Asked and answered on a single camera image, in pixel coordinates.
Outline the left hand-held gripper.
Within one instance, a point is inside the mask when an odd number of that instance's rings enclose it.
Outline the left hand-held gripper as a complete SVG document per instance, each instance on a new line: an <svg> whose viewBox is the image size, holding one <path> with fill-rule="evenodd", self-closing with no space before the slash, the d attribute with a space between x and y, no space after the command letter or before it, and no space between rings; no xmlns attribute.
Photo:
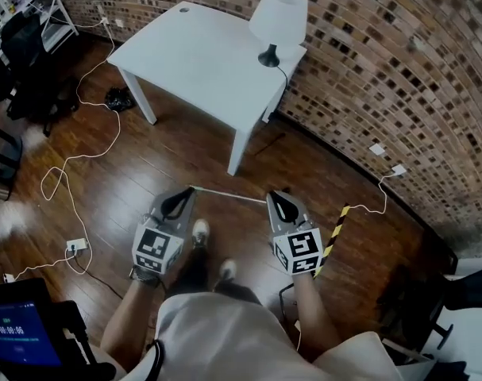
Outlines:
<svg viewBox="0 0 482 381"><path fill-rule="evenodd" d="M135 232L132 256L136 266L165 275L183 251L196 190L169 190L158 194Z"/></svg>

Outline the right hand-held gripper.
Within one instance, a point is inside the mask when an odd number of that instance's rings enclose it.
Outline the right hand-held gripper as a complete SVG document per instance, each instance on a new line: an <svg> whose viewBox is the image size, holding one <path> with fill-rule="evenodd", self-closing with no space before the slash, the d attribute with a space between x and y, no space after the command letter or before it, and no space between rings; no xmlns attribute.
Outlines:
<svg viewBox="0 0 482 381"><path fill-rule="evenodd" d="M305 205L281 190L266 197L272 252L289 275L316 271L323 263L321 233Z"/></svg>

